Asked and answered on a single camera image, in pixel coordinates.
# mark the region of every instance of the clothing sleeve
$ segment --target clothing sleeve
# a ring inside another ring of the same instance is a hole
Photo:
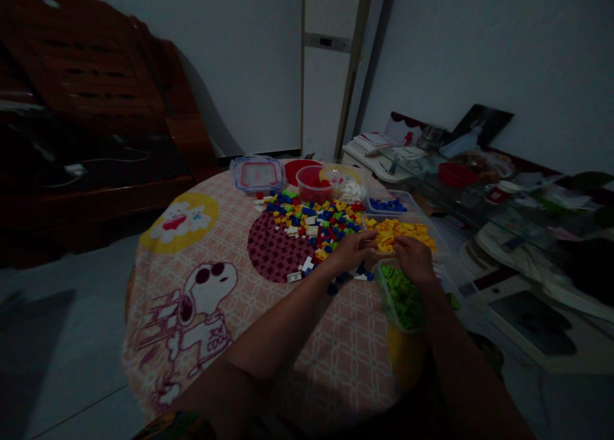
[[[214,440],[216,433],[208,420],[196,411],[165,414],[151,422],[133,440]]]

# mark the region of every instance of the wooden chair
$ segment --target wooden chair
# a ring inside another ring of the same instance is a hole
[[[0,42],[75,134],[143,143],[166,136],[185,165],[185,173],[135,185],[5,189],[0,256],[15,246],[21,253],[9,263],[27,267],[57,257],[53,248],[80,253],[104,246],[104,221],[164,208],[220,172],[177,48],[138,19],[97,0],[0,0]],[[9,79],[0,78],[0,89]],[[41,255],[49,244],[45,252],[54,254]]]

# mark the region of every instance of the red plastic container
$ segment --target red plastic container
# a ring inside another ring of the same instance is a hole
[[[306,159],[299,159],[299,160],[287,162],[285,164],[285,168],[286,168],[286,177],[288,179],[288,183],[298,186],[299,184],[296,180],[296,174],[299,172],[301,168],[305,168],[306,166],[311,166],[311,165],[320,165],[320,164],[316,161],[311,161],[311,160],[306,160]]]
[[[439,165],[439,179],[445,184],[463,188],[471,184],[475,184],[480,180],[480,177],[464,166],[451,163],[442,163]]]
[[[296,174],[299,184],[299,196],[304,201],[324,203],[335,198],[335,190],[330,182],[320,179],[321,165],[301,168]]]

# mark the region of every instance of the mug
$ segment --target mug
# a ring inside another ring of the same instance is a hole
[[[497,185],[486,196],[489,203],[499,205],[502,201],[508,199],[512,194],[522,191],[522,187],[513,182],[499,181]]]

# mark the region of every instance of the hand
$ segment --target hand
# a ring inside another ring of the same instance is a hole
[[[395,237],[395,251],[403,273],[415,285],[437,282],[430,248],[411,237]]]
[[[375,252],[375,239],[377,231],[359,232],[357,234],[346,235],[337,249],[322,262],[322,267],[330,269],[332,275],[337,277],[339,274],[351,271],[358,267],[361,262]]]

